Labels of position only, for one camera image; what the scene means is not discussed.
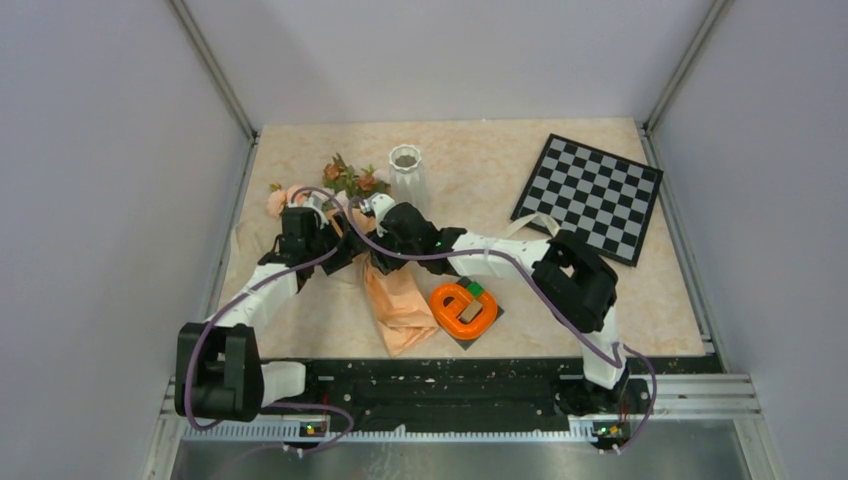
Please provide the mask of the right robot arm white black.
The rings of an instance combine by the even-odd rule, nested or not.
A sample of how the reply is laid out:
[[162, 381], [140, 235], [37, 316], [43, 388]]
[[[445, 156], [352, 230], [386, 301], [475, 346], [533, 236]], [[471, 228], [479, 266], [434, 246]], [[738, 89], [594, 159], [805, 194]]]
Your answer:
[[385, 194], [357, 205], [376, 221], [363, 239], [381, 270], [412, 261], [433, 275], [525, 281], [579, 340], [589, 404], [612, 412], [626, 400], [626, 361], [616, 321], [618, 276], [575, 234], [560, 230], [549, 239], [501, 239], [437, 228], [410, 203]]

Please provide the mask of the orange paper flower bouquet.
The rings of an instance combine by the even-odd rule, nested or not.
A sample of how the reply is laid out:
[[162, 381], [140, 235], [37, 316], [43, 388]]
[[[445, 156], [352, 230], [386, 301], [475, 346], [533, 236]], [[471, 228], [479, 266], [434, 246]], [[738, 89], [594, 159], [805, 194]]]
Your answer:
[[[359, 194], [388, 193], [389, 173], [370, 165], [357, 170], [335, 154], [325, 166], [325, 191], [342, 205]], [[279, 317], [292, 324], [308, 320], [342, 320], [349, 314], [373, 321], [387, 353], [396, 357], [421, 343], [438, 330], [424, 296], [408, 270], [381, 273], [367, 254], [336, 274], [310, 286], [292, 307]]]

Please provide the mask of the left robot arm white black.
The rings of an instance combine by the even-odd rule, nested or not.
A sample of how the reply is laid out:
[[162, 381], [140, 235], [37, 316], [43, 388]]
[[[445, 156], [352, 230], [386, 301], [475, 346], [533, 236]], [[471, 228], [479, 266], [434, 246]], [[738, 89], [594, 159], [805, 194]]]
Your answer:
[[341, 212], [327, 216], [314, 207], [286, 207], [281, 232], [256, 263], [245, 286], [202, 323], [178, 333], [174, 407], [203, 427], [252, 421], [282, 400], [297, 413], [319, 404], [320, 386], [304, 364], [266, 364], [259, 336], [277, 312], [305, 286], [316, 269], [326, 275], [345, 268], [363, 252]]

